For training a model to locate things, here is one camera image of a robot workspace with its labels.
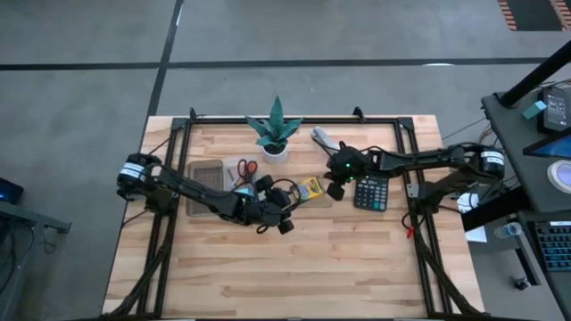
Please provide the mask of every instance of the wooden table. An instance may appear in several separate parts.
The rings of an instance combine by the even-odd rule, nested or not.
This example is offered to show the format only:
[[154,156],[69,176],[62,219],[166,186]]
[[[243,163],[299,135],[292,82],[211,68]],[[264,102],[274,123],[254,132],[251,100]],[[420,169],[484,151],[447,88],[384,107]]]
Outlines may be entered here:
[[[435,116],[413,119],[420,150],[442,146]],[[149,119],[142,152],[150,152],[168,137],[171,120]],[[375,144],[396,151],[391,126],[321,127],[334,140],[344,140],[354,147]],[[253,155],[259,158],[260,170],[275,179],[322,177],[327,156],[311,141],[312,128],[302,125],[289,139],[286,163],[269,165],[255,144],[257,134],[247,125],[194,125],[186,162]],[[166,146],[155,152],[162,158],[165,153]],[[426,180],[437,180],[448,172],[427,170]],[[295,230],[287,235],[280,235],[276,228],[257,235],[255,226],[233,225],[216,216],[190,218],[183,198],[163,317],[424,316],[414,244],[401,226],[401,217],[407,212],[401,177],[390,181],[388,210],[382,214],[353,207],[353,184],[345,191],[341,202],[325,196],[327,199],[315,206],[310,202],[308,207],[296,210]],[[139,213],[143,204],[130,203],[125,219]],[[117,307],[141,276],[152,221],[152,214],[148,214],[123,228],[103,312]],[[444,268],[470,303],[483,310],[459,214],[441,210],[434,221]],[[441,310],[432,271],[430,276],[434,301]],[[150,306],[157,277],[158,273],[152,284]]]

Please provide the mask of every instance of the keyboard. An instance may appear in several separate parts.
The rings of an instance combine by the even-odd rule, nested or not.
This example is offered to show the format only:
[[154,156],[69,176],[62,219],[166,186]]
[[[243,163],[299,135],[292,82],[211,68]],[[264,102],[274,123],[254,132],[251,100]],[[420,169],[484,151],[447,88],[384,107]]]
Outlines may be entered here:
[[571,271],[571,225],[553,223],[536,222],[534,226],[543,263],[549,272]]

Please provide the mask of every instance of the succulent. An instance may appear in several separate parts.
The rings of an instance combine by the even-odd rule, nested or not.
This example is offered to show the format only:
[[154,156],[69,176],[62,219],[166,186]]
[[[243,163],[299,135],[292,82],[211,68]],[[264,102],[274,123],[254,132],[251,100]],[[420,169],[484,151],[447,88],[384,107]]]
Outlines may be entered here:
[[276,96],[274,105],[271,107],[269,120],[257,120],[245,116],[248,124],[260,135],[256,144],[263,146],[268,152],[283,150],[287,144],[287,138],[295,133],[303,119],[293,119],[284,123],[284,112],[279,96]]

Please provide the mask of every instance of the gray concrete floor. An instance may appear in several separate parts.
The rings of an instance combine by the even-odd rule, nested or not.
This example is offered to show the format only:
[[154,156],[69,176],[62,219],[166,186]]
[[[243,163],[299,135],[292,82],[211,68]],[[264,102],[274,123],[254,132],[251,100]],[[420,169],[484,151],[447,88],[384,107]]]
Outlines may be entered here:
[[[0,2],[0,64],[157,62],[174,0]],[[498,58],[547,56],[567,32],[508,31],[495,0],[186,0],[172,61]],[[158,115],[265,114],[280,95],[290,114],[435,114],[441,133],[483,117],[480,97],[533,65],[170,70]],[[24,205],[73,221],[41,253],[22,320],[93,317],[102,307],[125,207],[120,164],[140,142],[156,70],[0,71],[0,177]],[[569,78],[563,69],[555,78]],[[446,140],[474,140],[485,122]],[[556,319],[545,286],[514,291],[511,252],[473,256],[486,310]]]

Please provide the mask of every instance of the blue object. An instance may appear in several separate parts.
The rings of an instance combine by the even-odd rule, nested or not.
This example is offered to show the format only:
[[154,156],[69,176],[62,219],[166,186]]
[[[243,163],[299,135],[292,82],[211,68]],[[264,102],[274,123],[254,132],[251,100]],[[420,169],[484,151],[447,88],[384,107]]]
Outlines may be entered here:
[[554,157],[571,157],[571,136],[563,137],[534,151],[535,154]]
[[571,271],[571,226],[536,226],[534,231],[547,270]]
[[547,105],[544,102],[537,101],[533,105],[527,107],[527,109],[522,114],[524,115],[525,119],[532,119],[546,108]]

